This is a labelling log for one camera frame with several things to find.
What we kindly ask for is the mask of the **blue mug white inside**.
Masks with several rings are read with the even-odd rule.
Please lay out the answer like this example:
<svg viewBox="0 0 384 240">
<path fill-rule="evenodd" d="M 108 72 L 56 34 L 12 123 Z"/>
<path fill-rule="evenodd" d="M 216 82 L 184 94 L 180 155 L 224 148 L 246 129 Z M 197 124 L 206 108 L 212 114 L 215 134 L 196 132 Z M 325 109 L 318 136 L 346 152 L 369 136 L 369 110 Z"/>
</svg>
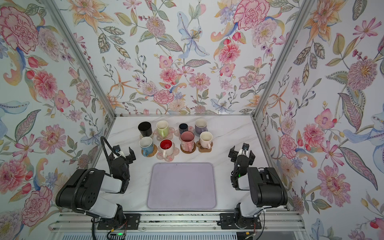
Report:
<svg viewBox="0 0 384 240">
<path fill-rule="evenodd" d="M 139 145 L 142 149 L 142 154 L 144 157 L 148 157 L 154 151 L 154 143 L 151 137 L 143 137 L 139 141 Z"/>
</svg>

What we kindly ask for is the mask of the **woven rattan round coaster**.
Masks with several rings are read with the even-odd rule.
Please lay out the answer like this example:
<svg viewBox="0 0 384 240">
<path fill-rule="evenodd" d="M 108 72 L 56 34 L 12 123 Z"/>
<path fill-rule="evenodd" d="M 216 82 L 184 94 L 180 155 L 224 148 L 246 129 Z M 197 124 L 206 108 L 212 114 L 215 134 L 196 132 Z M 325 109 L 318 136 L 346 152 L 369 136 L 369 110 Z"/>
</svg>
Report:
<svg viewBox="0 0 384 240">
<path fill-rule="evenodd" d="M 158 147 L 157 145 L 152 145 L 152 148 L 147 147 L 141 150 L 141 153 L 144 157 L 146 158 L 151 158 L 155 156 L 158 152 Z"/>
</svg>

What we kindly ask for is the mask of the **brown paw cork coaster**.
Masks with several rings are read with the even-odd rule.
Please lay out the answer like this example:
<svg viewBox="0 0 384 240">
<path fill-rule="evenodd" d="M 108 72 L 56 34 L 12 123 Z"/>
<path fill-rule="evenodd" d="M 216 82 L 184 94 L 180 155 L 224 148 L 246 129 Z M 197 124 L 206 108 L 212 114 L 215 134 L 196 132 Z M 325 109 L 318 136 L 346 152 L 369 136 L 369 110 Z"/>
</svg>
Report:
<svg viewBox="0 0 384 240">
<path fill-rule="evenodd" d="M 197 148 L 200 153 L 210 153 L 213 147 L 213 141 L 204 141 L 203 139 L 199 139 L 196 142 Z"/>
</svg>

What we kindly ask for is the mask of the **cream mug pink handle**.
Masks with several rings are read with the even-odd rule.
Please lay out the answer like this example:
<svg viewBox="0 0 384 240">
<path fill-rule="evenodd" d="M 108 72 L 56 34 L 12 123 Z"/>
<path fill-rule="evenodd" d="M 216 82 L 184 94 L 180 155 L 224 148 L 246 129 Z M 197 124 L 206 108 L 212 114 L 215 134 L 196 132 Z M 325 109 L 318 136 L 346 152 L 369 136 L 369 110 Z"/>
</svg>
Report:
<svg viewBox="0 0 384 240">
<path fill-rule="evenodd" d="M 210 150 L 212 148 L 212 141 L 212 133 L 205 131 L 200 134 L 200 144 L 202 148 Z"/>
</svg>

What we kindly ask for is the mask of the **black mug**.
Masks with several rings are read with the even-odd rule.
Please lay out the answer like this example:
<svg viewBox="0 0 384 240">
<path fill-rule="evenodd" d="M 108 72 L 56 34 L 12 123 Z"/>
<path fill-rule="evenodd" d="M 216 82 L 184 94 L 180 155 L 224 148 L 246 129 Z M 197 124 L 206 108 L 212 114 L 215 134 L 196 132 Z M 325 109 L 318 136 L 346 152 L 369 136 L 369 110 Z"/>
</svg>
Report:
<svg viewBox="0 0 384 240">
<path fill-rule="evenodd" d="M 142 137 L 151 137 L 153 135 L 152 125 L 150 122 L 141 122 L 138 130 Z"/>
</svg>

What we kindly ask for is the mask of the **red inside white mug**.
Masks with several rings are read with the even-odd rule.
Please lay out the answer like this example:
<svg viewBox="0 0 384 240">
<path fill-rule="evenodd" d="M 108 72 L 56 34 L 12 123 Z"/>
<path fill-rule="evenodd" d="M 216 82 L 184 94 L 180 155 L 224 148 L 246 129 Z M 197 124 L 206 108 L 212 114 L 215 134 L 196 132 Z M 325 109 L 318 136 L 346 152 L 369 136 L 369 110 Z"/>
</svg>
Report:
<svg viewBox="0 0 384 240">
<path fill-rule="evenodd" d="M 160 156 L 163 159 L 170 157 L 174 153 L 174 143 L 172 140 L 164 139 L 160 142 Z"/>
</svg>

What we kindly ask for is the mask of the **pink flower coaster front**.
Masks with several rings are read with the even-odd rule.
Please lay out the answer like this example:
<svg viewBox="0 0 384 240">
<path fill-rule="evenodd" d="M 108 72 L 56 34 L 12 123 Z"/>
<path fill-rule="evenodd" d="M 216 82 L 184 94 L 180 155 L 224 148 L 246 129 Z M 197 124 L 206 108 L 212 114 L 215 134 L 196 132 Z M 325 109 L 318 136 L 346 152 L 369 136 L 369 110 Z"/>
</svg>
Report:
<svg viewBox="0 0 384 240">
<path fill-rule="evenodd" d="M 180 150 L 178 148 L 175 148 L 174 146 L 166 150 L 159 148 L 158 153 L 156 154 L 156 157 L 159 160 L 172 162 L 175 159 L 175 156 L 177 156 L 179 153 L 180 153 Z"/>
</svg>

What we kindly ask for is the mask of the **pink flower coaster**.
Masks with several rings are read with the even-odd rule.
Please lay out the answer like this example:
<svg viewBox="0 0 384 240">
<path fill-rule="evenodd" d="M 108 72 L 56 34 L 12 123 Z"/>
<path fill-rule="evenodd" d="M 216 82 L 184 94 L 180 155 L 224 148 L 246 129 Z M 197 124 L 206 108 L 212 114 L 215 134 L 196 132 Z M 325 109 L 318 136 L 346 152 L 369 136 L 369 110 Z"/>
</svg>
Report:
<svg viewBox="0 0 384 240">
<path fill-rule="evenodd" d="M 175 159 L 175 156 L 177 156 L 179 153 L 180 153 L 180 150 L 178 148 L 175 148 L 174 146 L 166 150 L 159 148 L 158 153 L 156 154 L 156 157 L 159 160 L 172 162 Z"/>
<path fill-rule="evenodd" d="M 158 141 L 169 139 L 171 140 L 174 137 L 175 129 L 174 128 L 165 128 L 165 129 L 156 129 L 154 135 Z"/>
<path fill-rule="evenodd" d="M 195 132 L 195 128 L 193 126 L 189 126 L 188 127 L 188 131 L 194 133 Z M 181 136 L 180 130 L 179 129 L 175 130 L 174 135 L 176 137 L 180 138 L 180 136 Z"/>
</svg>

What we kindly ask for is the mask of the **cream mug green handle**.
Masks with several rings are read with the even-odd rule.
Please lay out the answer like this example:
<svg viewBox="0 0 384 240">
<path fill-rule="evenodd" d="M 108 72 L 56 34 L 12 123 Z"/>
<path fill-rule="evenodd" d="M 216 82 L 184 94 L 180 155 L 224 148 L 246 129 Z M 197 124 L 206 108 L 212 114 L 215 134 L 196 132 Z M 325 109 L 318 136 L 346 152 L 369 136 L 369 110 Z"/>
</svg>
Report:
<svg viewBox="0 0 384 240">
<path fill-rule="evenodd" d="M 169 134 L 169 124 L 167 121 L 159 121 L 156 124 L 159 136 L 166 138 Z"/>
</svg>

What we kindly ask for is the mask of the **cream mug purple handle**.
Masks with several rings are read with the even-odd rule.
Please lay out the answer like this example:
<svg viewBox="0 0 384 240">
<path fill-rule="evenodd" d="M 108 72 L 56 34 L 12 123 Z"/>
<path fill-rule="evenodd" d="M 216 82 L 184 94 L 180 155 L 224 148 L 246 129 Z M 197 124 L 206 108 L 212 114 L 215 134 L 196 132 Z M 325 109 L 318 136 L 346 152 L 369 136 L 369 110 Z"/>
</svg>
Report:
<svg viewBox="0 0 384 240">
<path fill-rule="evenodd" d="M 195 133 L 199 136 L 203 132 L 207 132 L 207 121 L 205 119 L 197 119 L 195 121 Z"/>
</svg>

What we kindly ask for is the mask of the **brown round wooden coaster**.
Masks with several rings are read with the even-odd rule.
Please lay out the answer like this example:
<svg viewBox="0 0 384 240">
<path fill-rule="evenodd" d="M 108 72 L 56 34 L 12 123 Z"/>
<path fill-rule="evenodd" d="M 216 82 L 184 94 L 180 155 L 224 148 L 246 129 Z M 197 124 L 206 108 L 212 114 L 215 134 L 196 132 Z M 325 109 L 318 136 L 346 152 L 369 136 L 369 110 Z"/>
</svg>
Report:
<svg viewBox="0 0 384 240">
<path fill-rule="evenodd" d="M 196 151 L 196 144 L 194 144 L 194 147 L 192 148 L 191 151 L 185 151 L 184 148 L 183 148 L 183 145 L 180 145 L 180 148 L 181 148 L 181 151 L 184 153 L 184 154 L 192 154 Z"/>
</svg>

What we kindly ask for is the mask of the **pink tall mug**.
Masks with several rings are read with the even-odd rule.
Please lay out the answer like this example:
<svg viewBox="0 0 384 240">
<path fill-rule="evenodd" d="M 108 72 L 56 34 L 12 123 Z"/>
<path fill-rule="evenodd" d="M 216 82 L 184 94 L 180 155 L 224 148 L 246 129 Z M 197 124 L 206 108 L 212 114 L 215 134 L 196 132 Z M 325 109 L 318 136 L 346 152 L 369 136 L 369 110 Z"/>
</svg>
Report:
<svg viewBox="0 0 384 240">
<path fill-rule="evenodd" d="M 195 144 L 195 135 L 192 132 L 184 132 L 181 135 L 181 145 L 185 151 L 191 151 Z"/>
</svg>

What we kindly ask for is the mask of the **small dark blue mug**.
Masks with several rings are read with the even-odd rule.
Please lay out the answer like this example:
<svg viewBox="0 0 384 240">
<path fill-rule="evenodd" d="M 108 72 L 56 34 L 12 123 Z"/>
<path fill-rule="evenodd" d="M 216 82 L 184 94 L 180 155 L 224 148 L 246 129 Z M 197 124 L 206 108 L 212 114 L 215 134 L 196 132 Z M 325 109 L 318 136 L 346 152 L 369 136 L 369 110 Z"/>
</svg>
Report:
<svg viewBox="0 0 384 240">
<path fill-rule="evenodd" d="M 179 134 L 182 135 L 184 132 L 189 131 L 189 126 L 185 123 L 179 125 Z"/>
</svg>

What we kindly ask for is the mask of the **multicolour embroidered round coaster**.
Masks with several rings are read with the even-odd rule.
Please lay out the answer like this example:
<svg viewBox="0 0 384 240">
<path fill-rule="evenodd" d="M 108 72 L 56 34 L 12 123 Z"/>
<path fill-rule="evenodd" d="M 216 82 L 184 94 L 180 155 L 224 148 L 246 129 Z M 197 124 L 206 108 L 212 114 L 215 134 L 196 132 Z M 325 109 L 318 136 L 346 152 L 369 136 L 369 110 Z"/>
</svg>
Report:
<svg viewBox="0 0 384 240">
<path fill-rule="evenodd" d="M 146 137 L 150 137 L 150 138 L 153 139 L 154 138 L 154 134 L 152 133 L 150 136 L 146 136 Z"/>
</svg>

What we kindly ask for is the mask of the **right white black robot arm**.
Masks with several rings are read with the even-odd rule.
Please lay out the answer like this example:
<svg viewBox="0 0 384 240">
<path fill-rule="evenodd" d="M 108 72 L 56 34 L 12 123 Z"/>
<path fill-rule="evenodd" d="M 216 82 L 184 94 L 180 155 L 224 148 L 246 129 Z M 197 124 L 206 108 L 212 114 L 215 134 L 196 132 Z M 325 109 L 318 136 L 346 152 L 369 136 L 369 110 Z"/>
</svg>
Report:
<svg viewBox="0 0 384 240">
<path fill-rule="evenodd" d="M 232 187 L 250 192 L 249 198 L 236 205 L 229 225 L 238 229 L 256 229 L 262 212 L 288 203 L 287 191 L 275 168 L 252 166 L 256 156 L 249 144 L 243 144 L 240 151 L 232 147 L 228 157 L 234 163 L 230 176 Z"/>
</svg>

